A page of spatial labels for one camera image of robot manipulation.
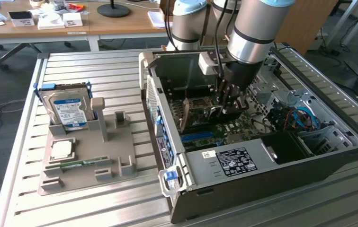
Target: desk lamp base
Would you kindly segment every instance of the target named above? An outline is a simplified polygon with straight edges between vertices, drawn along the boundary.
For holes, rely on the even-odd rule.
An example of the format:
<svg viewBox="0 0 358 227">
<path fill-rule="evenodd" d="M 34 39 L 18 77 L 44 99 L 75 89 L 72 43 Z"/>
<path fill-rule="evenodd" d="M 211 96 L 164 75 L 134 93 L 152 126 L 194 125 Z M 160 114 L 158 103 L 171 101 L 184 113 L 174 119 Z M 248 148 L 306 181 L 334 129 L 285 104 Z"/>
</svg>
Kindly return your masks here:
<svg viewBox="0 0 358 227">
<path fill-rule="evenodd" d="M 106 4 L 98 7 L 98 13 L 106 17 L 124 17 L 130 14 L 130 9 L 123 5 Z"/>
</svg>

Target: floor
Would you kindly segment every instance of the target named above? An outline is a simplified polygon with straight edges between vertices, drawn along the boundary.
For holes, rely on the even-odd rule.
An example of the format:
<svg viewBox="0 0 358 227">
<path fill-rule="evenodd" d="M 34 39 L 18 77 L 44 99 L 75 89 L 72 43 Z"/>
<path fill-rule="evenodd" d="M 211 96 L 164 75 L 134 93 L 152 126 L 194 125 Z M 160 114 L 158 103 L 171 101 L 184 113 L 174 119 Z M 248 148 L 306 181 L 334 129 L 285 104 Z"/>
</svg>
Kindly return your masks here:
<svg viewBox="0 0 358 227">
<path fill-rule="evenodd" d="M 325 32 L 330 32 L 333 26 L 337 24 L 341 14 L 335 17 L 330 17 L 325 24 Z M 338 34 L 338 38 L 345 34 L 345 30 Z M 110 42 L 103 42 L 106 45 L 100 50 L 112 50 L 115 48 L 120 49 L 138 49 L 138 48 L 155 48 L 162 44 L 167 43 L 167 38 L 147 38 L 147 39 L 131 39 L 126 40 L 108 40 Z M 50 43 L 50 44 L 38 44 L 38 48 L 44 52 L 82 52 L 90 51 L 88 43 L 86 41 L 75 41 L 71 42 L 72 48 L 67 48 L 63 43 Z M 4 45 L 6 49 L 11 49 L 15 45 Z M 358 35 L 353 39 L 350 45 L 351 53 L 342 52 L 338 56 L 341 61 L 349 60 L 358 64 Z M 326 71 L 326 75 L 330 77 L 346 77 L 353 72 L 346 71 L 345 65 L 338 67 L 333 67 L 338 64 L 338 62 L 329 57 L 325 57 L 318 52 L 309 52 L 306 54 L 306 58 L 309 61 L 318 67 L 318 69 Z M 10 100 L 22 99 L 26 97 L 26 93 L 28 91 L 28 85 L 31 80 L 31 75 L 36 62 L 36 53 L 32 49 L 26 48 L 23 51 L 18 53 L 18 55 L 7 60 L 7 64 L 11 69 L 4 72 L 0 70 L 0 103 L 7 102 Z M 23 103 L 16 103 L 8 106 L 8 109 L 20 108 Z M 4 177 L 6 168 L 8 164 L 8 158 L 12 150 L 12 142 L 14 137 L 18 130 L 19 120 L 20 120 L 22 112 L 15 113 L 4 113 L 2 116 L 2 127 L 0 127 L 0 185 L 2 179 Z"/>
</svg>

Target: metal slotted table surface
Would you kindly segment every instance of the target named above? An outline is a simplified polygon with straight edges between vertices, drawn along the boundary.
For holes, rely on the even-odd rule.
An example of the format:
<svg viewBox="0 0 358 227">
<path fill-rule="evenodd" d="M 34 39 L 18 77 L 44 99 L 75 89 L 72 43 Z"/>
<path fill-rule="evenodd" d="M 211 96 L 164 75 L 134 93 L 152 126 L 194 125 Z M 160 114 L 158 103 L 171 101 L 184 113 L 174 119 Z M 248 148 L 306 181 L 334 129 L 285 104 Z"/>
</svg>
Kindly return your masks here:
<svg viewBox="0 0 358 227">
<path fill-rule="evenodd" d="M 323 182 L 186 223 L 170 223 L 138 82 L 138 55 L 156 50 L 55 53 L 38 60 L 32 84 L 90 80 L 94 96 L 106 99 L 106 114 L 124 110 L 130 115 L 139 176 L 84 190 L 38 195 L 48 115 L 31 88 L 0 191 L 0 226 L 358 226 L 358 161 Z M 281 52 L 358 122 L 358 104 L 294 50 Z M 301 88 L 293 75 L 282 70 L 289 84 Z"/>
</svg>

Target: hard drive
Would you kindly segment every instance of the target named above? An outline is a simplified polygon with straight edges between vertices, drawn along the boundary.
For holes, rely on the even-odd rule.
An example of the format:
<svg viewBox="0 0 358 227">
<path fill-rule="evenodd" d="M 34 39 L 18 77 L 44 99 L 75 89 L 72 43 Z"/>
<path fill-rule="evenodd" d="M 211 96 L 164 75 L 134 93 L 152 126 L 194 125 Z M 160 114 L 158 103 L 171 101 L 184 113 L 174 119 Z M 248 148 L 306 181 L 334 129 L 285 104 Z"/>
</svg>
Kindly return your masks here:
<svg viewBox="0 0 358 227">
<path fill-rule="evenodd" d="M 54 125 L 62 124 L 67 131 L 74 131 L 86 128 L 87 122 L 95 120 L 90 83 L 43 84 L 35 92 Z"/>
</svg>

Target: power supply label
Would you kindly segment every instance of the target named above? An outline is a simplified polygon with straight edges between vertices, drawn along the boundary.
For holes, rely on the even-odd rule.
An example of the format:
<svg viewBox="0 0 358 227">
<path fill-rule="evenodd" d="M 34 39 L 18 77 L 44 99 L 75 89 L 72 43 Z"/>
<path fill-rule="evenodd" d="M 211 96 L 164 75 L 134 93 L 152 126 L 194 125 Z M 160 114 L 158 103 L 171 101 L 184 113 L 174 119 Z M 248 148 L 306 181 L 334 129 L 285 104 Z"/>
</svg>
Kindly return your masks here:
<svg viewBox="0 0 358 227">
<path fill-rule="evenodd" d="M 215 155 L 226 176 L 235 176 L 258 169 L 246 148 L 218 152 Z"/>
<path fill-rule="evenodd" d="M 54 105 L 60 117 L 60 122 L 67 127 L 79 127 L 87 123 L 84 111 L 79 109 L 80 99 L 66 99 L 54 101 Z"/>
</svg>

